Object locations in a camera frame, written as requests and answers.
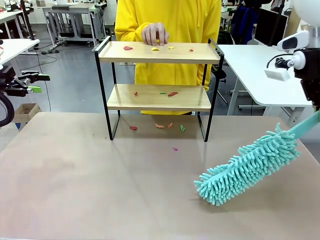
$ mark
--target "gray floor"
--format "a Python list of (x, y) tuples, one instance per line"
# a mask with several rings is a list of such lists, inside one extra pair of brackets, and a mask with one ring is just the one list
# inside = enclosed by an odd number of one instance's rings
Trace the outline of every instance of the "gray floor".
[[(36, 38), (40, 39), (40, 48), (42, 51), (48, 49), (50, 44), (49, 34), (44, 25), (33, 25), (32, 29), (36, 30)], [(53, 112), (82, 112), (82, 113), (103, 113), (103, 102), (101, 90), (98, 80), (97, 67), (92, 48), (87, 47), (86, 43), (70, 44), (67, 47), (58, 47), (60, 53), (39, 55), (39, 62), (44, 64), (41, 69), (44, 74), (49, 74), (51, 81), (47, 83), (49, 99), (51, 102), (51, 110)], [(20, 69), (37, 66), (38, 58), (36, 55), (19, 55), (17, 58)], [(111, 65), (102, 63), (101, 65), (104, 77), (104, 86), (106, 95), (109, 96), (113, 88), (113, 78)], [(134, 83), (134, 66), (116, 65), (117, 82), (123, 84)], [(33, 67), (32, 70), (40, 70), (39, 67)], [(220, 83), (219, 91), (225, 96), (228, 102), (231, 99), (229, 94), (233, 90), (236, 83), (236, 76), (228, 66), (223, 69), (227, 73), (227, 83)], [(45, 84), (37, 83), (43, 89), (43, 93), (32, 94), (31, 99), (11, 97), (11, 101), (17, 108), (25, 102), (39, 103), (42, 111), (49, 111), (49, 102)], [(238, 104), (251, 105), (252, 98), (249, 96), (240, 97)], [(217, 97), (214, 114), (226, 115), (228, 107)], [(244, 109), (236, 111), (236, 115), (255, 115), (260, 116), (263, 110)], [(310, 151), (320, 160), (319, 144), (311, 146)]]

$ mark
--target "computer monitor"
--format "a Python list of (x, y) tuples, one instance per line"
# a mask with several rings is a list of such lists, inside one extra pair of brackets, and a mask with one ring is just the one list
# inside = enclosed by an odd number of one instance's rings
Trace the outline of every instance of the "computer monitor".
[(277, 12), (260, 8), (254, 39), (258, 42), (268, 45), (270, 43), (274, 29), (276, 28), (275, 35), (272, 41), (272, 45), (276, 46), (278, 42), (280, 42), (284, 38), (288, 22), (288, 17), (281, 15), (279, 24), (276, 26), (277, 17)]

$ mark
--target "chenille bristle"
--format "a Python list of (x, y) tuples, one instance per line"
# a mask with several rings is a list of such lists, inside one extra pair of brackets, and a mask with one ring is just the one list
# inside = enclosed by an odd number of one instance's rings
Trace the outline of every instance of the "chenille bristle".
[(279, 124), (275, 132), (267, 134), (252, 145), (240, 147), (240, 156), (233, 156), (228, 164), (200, 175), (200, 181), (194, 181), (200, 196), (212, 205), (222, 205), (299, 156), (294, 134), (282, 131)]

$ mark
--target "wooden shelf board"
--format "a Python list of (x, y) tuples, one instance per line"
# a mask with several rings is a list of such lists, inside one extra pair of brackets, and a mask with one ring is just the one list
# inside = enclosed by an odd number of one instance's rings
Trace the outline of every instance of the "wooden shelf board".
[[(178, 94), (169, 97), (172, 92)], [(211, 103), (203, 86), (116, 84), (107, 106), (109, 110), (209, 112)]]
[(101, 62), (114, 63), (168, 63), (168, 64), (219, 64), (220, 57), (214, 46), (208, 43), (171, 42), (157, 46), (160, 51), (151, 51), (153, 46), (136, 41), (110, 41), (100, 52)]

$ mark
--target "yellow hoodie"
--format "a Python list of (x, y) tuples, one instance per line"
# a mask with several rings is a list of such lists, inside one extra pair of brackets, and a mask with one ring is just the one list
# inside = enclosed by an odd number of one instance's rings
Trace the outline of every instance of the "yellow hoodie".
[[(217, 42), (221, 0), (119, 0), (115, 35), (118, 41), (142, 42), (142, 30), (152, 23), (163, 23), (169, 43)], [(136, 84), (201, 85), (204, 64), (137, 63)], [(208, 65), (205, 89), (209, 89)], [(144, 111), (148, 114), (180, 115), (186, 112)]]

